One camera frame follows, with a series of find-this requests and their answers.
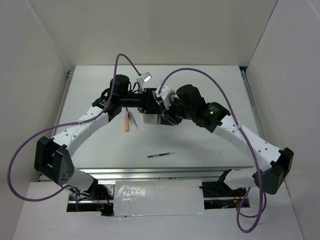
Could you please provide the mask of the pale orange highlighter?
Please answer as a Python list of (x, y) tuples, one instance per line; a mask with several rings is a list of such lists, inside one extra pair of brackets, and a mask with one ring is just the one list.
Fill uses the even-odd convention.
[(124, 131), (125, 132), (130, 131), (129, 113), (128, 112), (126, 112), (124, 115)]

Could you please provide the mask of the black pen refill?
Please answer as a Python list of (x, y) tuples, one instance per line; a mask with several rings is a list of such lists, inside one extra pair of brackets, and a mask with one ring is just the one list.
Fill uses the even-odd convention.
[(163, 152), (163, 153), (157, 153), (157, 154), (152, 154), (148, 155), (147, 158), (157, 158), (157, 157), (163, 157), (163, 156), (169, 156), (169, 155), (174, 155), (176, 154), (175, 151), (169, 151), (169, 152)]

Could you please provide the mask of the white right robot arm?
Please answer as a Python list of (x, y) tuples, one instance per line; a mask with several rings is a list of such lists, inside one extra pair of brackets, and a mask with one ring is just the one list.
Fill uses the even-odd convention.
[(164, 115), (173, 123), (191, 120), (235, 146), (248, 157), (256, 156), (258, 167), (226, 170), (218, 179), (218, 190), (230, 196), (236, 189), (262, 187), (274, 195), (290, 172), (294, 153), (280, 149), (243, 125), (237, 124), (229, 110), (217, 102), (206, 102), (198, 88), (191, 84), (177, 91), (168, 86), (156, 90)]

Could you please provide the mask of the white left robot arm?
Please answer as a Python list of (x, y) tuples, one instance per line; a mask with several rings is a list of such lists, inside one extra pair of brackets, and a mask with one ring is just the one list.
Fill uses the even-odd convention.
[(74, 167), (72, 156), (91, 135), (120, 114), (122, 108), (138, 108), (143, 113), (154, 109), (157, 106), (154, 90), (142, 89), (143, 84), (150, 79), (151, 74), (148, 72), (140, 75), (136, 80), (138, 92), (134, 92), (127, 76), (116, 75), (110, 81), (109, 88), (101, 93), (75, 125), (52, 138), (43, 136), (37, 141), (35, 170), (59, 186), (77, 188), (88, 200), (97, 197), (98, 180)]

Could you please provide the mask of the black front-right container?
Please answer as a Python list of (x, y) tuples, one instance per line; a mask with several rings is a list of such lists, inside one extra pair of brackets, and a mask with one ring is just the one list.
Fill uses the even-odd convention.
[(177, 125), (177, 122), (172, 117), (162, 114), (160, 116), (160, 124), (167, 126), (175, 126)]

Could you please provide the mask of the white front-left container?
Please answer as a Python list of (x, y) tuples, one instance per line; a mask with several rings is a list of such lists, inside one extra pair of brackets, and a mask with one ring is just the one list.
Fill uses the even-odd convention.
[(143, 123), (144, 124), (152, 124), (159, 125), (161, 123), (161, 115), (160, 114), (143, 114)]

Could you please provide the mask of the blue pen refill left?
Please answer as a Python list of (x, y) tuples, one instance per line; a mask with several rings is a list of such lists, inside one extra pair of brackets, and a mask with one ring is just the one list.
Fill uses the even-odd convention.
[(129, 113), (129, 116), (130, 116), (130, 119), (131, 119), (131, 121), (132, 121), (133, 125), (135, 126), (135, 128), (136, 128), (136, 129), (138, 129), (138, 128), (139, 128), (139, 126), (138, 126), (138, 124), (137, 124), (137, 122), (136, 122), (136, 120), (135, 120), (134, 115), (132, 114), (132, 112), (131, 112), (131, 111), (129, 111), (128, 113)]

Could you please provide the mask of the red pen refill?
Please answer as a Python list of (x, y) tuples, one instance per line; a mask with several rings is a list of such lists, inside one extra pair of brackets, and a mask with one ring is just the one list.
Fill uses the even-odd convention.
[(127, 111), (129, 125), (132, 126), (133, 125), (133, 121), (132, 121), (132, 118), (131, 118), (130, 111), (129, 111), (129, 109), (127, 107), (125, 109)]

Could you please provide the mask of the white foil cover board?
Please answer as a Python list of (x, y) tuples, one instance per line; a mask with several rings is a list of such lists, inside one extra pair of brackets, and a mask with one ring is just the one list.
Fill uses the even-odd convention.
[(199, 179), (117, 181), (113, 213), (117, 217), (188, 216), (205, 213)]

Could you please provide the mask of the aluminium front rail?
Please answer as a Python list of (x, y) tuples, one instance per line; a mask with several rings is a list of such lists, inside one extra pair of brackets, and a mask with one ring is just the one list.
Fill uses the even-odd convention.
[(229, 167), (82, 168), (99, 181), (201, 179), (214, 181)]

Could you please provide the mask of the aluminium left rail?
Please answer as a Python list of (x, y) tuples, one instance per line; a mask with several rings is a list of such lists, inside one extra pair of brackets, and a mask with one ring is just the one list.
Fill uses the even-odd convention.
[(68, 72), (68, 76), (67, 76), (64, 92), (63, 92), (63, 95), (62, 95), (62, 100), (60, 102), (60, 106), (59, 106), (59, 109), (58, 109), (58, 114), (57, 114), (56, 121), (55, 121), (56, 125), (58, 125), (60, 123), (61, 116), (62, 116), (62, 113), (63, 113), (64, 105), (65, 105), (65, 102), (66, 102), (66, 99), (67, 99), (67, 95), (68, 95), (68, 91), (69, 91), (69, 88), (70, 88), (70, 85), (71, 85), (71, 81), (72, 81), (72, 78), (73, 78), (74, 71), (75, 71), (74, 69), (71, 69)]

